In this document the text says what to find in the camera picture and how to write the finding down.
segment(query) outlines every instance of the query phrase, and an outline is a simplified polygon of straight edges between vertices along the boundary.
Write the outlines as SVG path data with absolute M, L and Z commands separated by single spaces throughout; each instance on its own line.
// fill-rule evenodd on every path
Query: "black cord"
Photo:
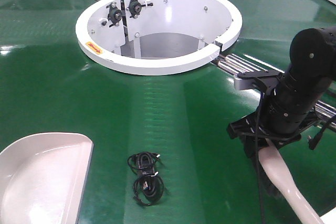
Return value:
M 256 171 L 257 171 L 257 180 L 258 180 L 258 195 L 259 195 L 259 205 L 260 205 L 260 217 L 261 223 L 266 224 L 265 219 L 265 208 L 264 208 L 264 198 L 261 191 L 261 177 L 260 177 L 260 163 L 259 163 L 259 149 L 258 149 L 258 134 L 259 134 L 259 123 L 260 123 L 260 112 L 261 107 L 264 101 L 264 94 L 260 93 L 259 106 L 257 111 L 257 121 L 256 121 L 256 130 L 255 130 L 255 162 L 256 162 Z
M 141 152 L 131 155 L 127 159 L 127 164 L 131 170 L 138 175 L 133 183 L 134 199 L 143 206 L 151 206 L 163 195 L 164 184 L 162 178 L 155 171 L 155 163 L 159 160 L 157 153 Z M 139 197 L 139 187 L 148 202 L 144 202 Z
M 333 123 L 336 122 L 336 115 L 334 115 L 333 117 L 329 118 L 326 123 L 323 125 L 323 127 L 321 128 L 321 130 L 315 135 L 314 138 L 309 140 L 308 146 L 311 150 L 315 150 L 316 146 L 318 145 L 318 143 L 320 142 L 324 131 L 328 128 L 328 126 Z

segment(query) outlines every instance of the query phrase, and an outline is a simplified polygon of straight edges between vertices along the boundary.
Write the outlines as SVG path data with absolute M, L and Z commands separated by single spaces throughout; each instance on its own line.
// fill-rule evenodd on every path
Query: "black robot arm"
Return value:
M 258 89 L 264 94 L 261 108 L 230 123 L 230 138 L 239 136 L 248 157 L 253 156 L 257 111 L 258 146 L 266 138 L 277 148 L 301 138 L 300 133 L 319 123 L 313 107 L 336 80 L 336 27 L 311 28 L 299 32 L 290 46 L 291 64 L 285 73 L 274 70 L 239 73 L 240 89 Z

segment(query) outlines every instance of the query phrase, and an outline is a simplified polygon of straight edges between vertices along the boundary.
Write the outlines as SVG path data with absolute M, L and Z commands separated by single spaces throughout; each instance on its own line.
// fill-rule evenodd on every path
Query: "white tray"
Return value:
M 74 224 L 93 143 L 75 133 L 23 137 L 0 153 L 0 224 Z

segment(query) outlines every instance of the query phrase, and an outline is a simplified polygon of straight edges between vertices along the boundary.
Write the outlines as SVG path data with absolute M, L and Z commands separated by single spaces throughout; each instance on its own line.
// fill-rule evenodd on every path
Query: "orange warning label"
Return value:
M 86 42 L 85 45 L 87 45 L 93 52 L 95 52 L 96 54 L 100 55 L 103 53 L 103 50 L 98 47 L 96 44 L 94 44 L 93 42 Z

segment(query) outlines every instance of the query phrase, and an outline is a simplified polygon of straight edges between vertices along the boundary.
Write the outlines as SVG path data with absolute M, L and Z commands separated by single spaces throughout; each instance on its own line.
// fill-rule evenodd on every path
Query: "bolt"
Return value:
M 141 11 L 141 6 L 140 5 L 135 5 L 133 9 L 136 13 L 139 13 Z
M 121 13 L 116 13 L 116 14 L 114 15 L 114 18 L 115 18 L 115 20 L 121 20 L 121 18 L 122 18 Z

